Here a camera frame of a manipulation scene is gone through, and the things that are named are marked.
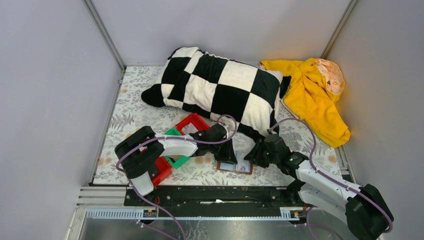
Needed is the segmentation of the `brown leather card holder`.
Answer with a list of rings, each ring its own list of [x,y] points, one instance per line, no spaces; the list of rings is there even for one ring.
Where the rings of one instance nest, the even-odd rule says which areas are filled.
[[[216,169],[224,172],[231,172],[243,175],[252,175],[253,174],[253,164],[250,162],[233,164],[228,162],[218,162]]]

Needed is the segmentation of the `white credit card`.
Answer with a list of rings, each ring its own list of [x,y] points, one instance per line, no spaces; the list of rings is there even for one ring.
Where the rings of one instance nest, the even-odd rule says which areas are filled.
[[[245,160],[245,156],[248,153],[245,151],[236,151],[235,157],[237,160],[237,164],[235,166],[235,170],[239,173],[250,174],[251,172],[251,163],[248,160]]]

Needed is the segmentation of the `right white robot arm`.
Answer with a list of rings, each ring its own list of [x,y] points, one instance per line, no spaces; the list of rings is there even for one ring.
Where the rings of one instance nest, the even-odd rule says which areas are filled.
[[[276,165],[295,179],[291,187],[302,202],[338,218],[359,240],[376,240],[393,228],[394,216],[376,187],[318,169],[306,155],[291,151],[278,134],[258,140],[244,159],[262,168]]]

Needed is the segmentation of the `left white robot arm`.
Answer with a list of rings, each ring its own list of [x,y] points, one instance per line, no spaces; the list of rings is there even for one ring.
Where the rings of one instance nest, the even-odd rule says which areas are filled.
[[[114,152],[118,158],[117,170],[126,175],[141,196],[155,188],[151,178],[160,157],[199,157],[211,153],[218,162],[237,163],[232,138],[219,123],[186,135],[158,134],[150,126],[144,126],[120,142]]]

